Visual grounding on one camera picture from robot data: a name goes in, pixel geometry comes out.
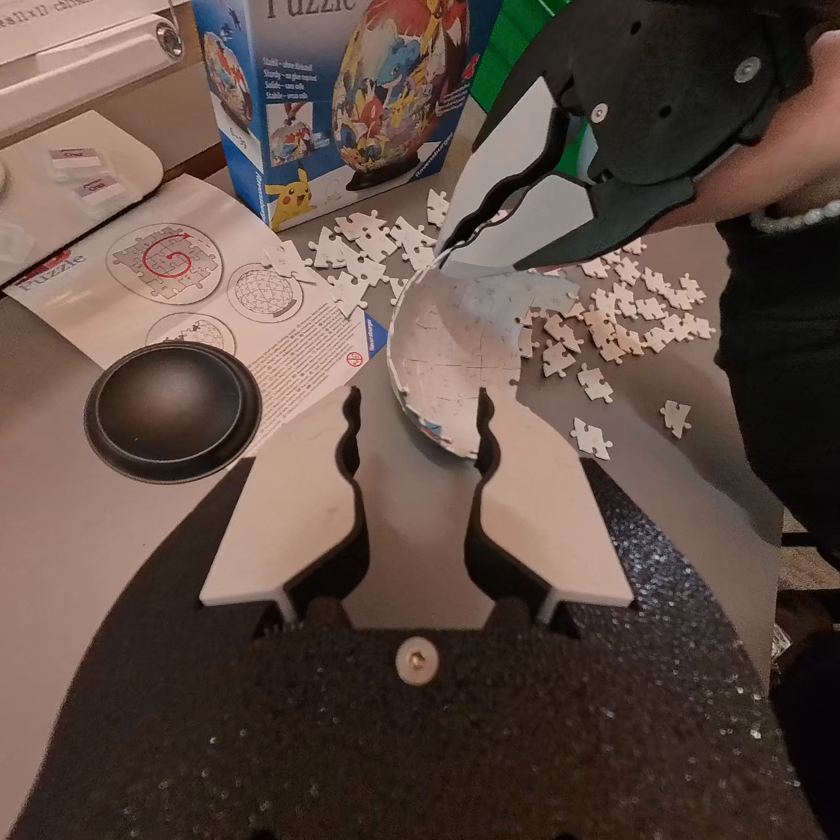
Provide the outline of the white machine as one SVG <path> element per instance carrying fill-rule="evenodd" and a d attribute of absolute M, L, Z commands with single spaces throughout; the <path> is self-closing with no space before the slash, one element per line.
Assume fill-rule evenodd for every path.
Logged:
<path fill-rule="evenodd" d="M 196 39 L 191 2 L 1 63 L 2 141 L 177 67 Z"/>

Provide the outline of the half-built puzzle ball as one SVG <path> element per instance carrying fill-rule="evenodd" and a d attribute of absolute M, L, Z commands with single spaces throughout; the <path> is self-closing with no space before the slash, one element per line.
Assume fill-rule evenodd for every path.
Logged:
<path fill-rule="evenodd" d="M 540 347 L 532 320 L 569 313 L 579 288 L 561 269 L 472 279 L 417 272 L 395 303 L 386 344 L 404 414 L 445 451 L 474 460 L 480 390 L 516 395 L 522 361 Z"/>

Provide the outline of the person's dark clothing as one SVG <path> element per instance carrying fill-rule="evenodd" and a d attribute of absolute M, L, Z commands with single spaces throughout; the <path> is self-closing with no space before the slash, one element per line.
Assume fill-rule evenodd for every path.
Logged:
<path fill-rule="evenodd" d="M 717 364 L 753 473 L 839 560 L 839 226 L 779 234 L 721 222 L 728 284 Z"/>

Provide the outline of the printed instruction leaflet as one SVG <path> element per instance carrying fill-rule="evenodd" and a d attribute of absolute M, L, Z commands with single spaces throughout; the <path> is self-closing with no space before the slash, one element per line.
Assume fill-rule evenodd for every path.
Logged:
<path fill-rule="evenodd" d="M 157 343 L 233 355 L 261 394 L 253 457 L 385 345 L 387 330 L 359 308 L 346 316 L 311 262 L 306 245 L 182 175 L 5 291 L 102 369 Z"/>

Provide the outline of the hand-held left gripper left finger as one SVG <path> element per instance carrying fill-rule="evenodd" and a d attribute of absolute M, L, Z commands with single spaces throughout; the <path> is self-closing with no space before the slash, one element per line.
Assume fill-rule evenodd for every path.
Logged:
<path fill-rule="evenodd" d="M 341 601 L 370 567 L 361 488 L 361 390 L 343 385 L 259 450 L 199 599 L 273 603 L 301 623 L 318 599 Z"/>

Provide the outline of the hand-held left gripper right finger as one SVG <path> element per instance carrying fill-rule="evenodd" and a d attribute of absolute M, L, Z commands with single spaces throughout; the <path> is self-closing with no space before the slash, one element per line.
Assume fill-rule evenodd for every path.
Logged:
<path fill-rule="evenodd" d="M 496 605 L 552 624 L 563 604 L 627 608 L 635 593 L 581 458 L 552 426 L 496 388 L 479 390 L 479 481 L 465 533 L 470 580 Z"/>

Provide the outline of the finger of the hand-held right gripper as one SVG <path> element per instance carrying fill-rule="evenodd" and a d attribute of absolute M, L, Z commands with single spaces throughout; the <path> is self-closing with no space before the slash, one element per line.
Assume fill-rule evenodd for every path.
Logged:
<path fill-rule="evenodd" d="M 456 235 L 469 238 L 481 225 L 507 216 L 559 161 L 567 123 L 548 82 L 538 77 L 468 158 L 460 175 L 477 173 L 486 198 L 457 225 L 455 234 L 444 237 L 444 245 L 453 246 Z M 438 241 L 435 253 L 440 262 L 447 251 L 438 250 Z"/>
<path fill-rule="evenodd" d="M 590 184 L 562 173 L 549 173 L 532 185 L 503 219 L 481 225 L 469 238 L 455 236 L 455 245 L 444 237 L 455 234 L 459 223 L 474 213 L 487 197 L 477 173 L 464 172 L 449 201 L 438 250 L 447 251 L 441 270 L 516 270 L 556 239 L 592 221 Z"/>

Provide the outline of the black round stand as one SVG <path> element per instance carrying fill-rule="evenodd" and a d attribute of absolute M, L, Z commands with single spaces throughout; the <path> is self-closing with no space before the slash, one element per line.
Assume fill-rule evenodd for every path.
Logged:
<path fill-rule="evenodd" d="M 204 343 L 135 350 L 99 375 L 83 410 L 92 452 L 149 484 L 193 482 L 231 466 L 259 428 L 262 399 L 240 360 Z"/>

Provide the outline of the person's right hand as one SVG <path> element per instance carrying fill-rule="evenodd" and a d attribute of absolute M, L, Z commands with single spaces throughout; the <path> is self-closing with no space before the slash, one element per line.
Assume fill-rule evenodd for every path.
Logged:
<path fill-rule="evenodd" d="M 792 217 L 839 194 L 839 31 L 810 48 L 811 84 L 784 101 L 760 142 L 737 146 L 695 183 L 695 198 L 647 230 L 716 224 L 775 207 Z"/>

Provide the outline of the pile of white puzzle pieces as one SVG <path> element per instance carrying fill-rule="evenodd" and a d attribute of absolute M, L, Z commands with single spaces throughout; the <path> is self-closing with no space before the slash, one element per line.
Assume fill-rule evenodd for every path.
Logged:
<path fill-rule="evenodd" d="M 318 242 L 309 247 L 316 251 L 317 267 L 344 269 L 350 279 L 349 303 L 361 305 L 374 280 L 388 280 L 395 308 L 406 283 L 417 272 L 435 267 L 433 244 L 423 225 L 413 226 L 402 217 L 388 224 L 371 211 L 336 217 L 333 228 L 324 228 Z M 659 353 L 673 340 L 711 339 L 716 330 L 692 312 L 706 293 L 690 274 L 671 283 L 649 267 L 639 269 L 635 257 L 645 249 L 645 242 L 638 238 L 582 264 L 584 275 L 600 285 L 583 301 L 579 295 L 569 313 L 532 320 L 545 376 L 565 377 L 576 365 L 584 342 L 574 335 L 574 322 L 585 325 L 602 360 L 615 364 L 626 355 L 643 357 L 647 350 Z"/>

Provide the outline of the green box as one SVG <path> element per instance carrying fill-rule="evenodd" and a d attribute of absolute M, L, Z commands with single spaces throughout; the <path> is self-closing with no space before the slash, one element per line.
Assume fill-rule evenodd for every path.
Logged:
<path fill-rule="evenodd" d="M 471 96 L 489 113 L 513 66 L 545 25 L 569 1 L 503 1 L 491 31 Z"/>

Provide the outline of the small white label block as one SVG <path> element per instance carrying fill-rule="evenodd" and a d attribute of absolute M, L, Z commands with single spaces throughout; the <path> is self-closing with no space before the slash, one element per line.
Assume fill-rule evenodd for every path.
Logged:
<path fill-rule="evenodd" d="M 58 182 L 79 182 L 109 173 L 106 157 L 92 147 L 47 149 L 45 162 Z"/>
<path fill-rule="evenodd" d="M 99 207 L 107 203 L 120 202 L 128 195 L 125 185 L 111 174 L 101 175 L 74 185 L 70 192 L 75 200 L 85 207 Z"/>

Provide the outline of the colourful puzzle box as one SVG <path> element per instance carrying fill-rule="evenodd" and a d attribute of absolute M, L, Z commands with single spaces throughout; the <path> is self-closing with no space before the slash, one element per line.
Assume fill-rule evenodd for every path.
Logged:
<path fill-rule="evenodd" d="M 500 1 L 195 1 L 237 196 L 273 231 L 435 175 Z"/>

